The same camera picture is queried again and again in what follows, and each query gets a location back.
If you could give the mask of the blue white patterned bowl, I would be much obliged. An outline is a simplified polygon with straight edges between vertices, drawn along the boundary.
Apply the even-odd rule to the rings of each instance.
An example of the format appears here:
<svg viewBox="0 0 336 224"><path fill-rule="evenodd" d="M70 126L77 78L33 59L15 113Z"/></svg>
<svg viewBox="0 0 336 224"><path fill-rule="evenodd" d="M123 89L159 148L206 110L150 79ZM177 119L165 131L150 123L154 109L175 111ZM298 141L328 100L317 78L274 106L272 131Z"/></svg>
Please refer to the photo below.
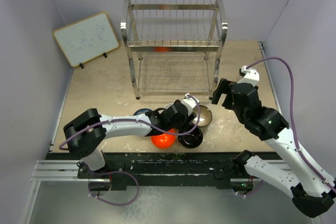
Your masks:
<svg viewBox="0 0 336 224"><path fill-rule="evenodd" d="M137 111L134 112L133 116L145 116L145 115L151 115L152 110L148 108L142 108L138 109Z"/></svg>

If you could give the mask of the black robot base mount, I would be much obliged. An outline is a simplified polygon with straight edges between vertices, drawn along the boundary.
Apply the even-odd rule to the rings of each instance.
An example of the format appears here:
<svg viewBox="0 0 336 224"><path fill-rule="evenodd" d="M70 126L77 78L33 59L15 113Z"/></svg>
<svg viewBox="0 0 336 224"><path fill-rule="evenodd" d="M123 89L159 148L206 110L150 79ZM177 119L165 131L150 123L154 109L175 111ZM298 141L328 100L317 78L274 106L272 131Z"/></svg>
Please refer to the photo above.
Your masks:
<svg viewBox="0 0 336 224"><path fill-rule="evenodd" d="M255 175L234 165L238 152L106 153L107 167L95 175L67 153L49 153L47 160L71 160L76 178L93 191L126 190L128 186L215 187L250 190Z"/></svg>

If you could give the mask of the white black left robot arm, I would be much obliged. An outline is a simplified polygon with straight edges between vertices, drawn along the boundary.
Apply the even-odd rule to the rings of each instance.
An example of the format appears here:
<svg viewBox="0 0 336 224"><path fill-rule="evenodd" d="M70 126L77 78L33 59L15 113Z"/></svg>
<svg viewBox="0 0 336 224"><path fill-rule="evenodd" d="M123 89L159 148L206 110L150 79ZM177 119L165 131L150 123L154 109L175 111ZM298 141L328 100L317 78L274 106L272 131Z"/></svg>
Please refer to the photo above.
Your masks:
<svg viewBox="0 0 336 224"><path fill-rule="evenodd" d="M190 95L183 100L175 100L168 108L160 108L133 116L108 116L97 109L88 109L64 126L66 140L59 149L68 151L72 157L81 160L96 178L104 177L108 172L104 154L98 146L103 140L120 136L151 137L163 133L183 136L183 133L170 130L184 130L196 117L194 109L200 107L200 101Z"/></svg>

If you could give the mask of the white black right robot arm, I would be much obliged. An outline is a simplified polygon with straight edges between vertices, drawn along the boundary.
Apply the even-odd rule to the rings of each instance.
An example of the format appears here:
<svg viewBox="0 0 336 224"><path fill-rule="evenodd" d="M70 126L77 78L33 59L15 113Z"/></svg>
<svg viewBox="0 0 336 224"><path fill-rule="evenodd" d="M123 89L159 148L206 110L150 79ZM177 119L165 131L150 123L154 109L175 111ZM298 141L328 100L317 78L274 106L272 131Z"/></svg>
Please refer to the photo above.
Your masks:
<svg viewBox="0 0 336 224"><path fill-rule="evenodd" d="M212 103L217 104L222 94L226 96L222 106L234 111L239 122L270 146L291 170L286 172L244 150L233 160L234 173L238 177L258 177L271 184L310 218L327 212L335 200L335 178L295 141L286 119L277 110L262 106L258 88L250 83L221 79Z"/></svg>

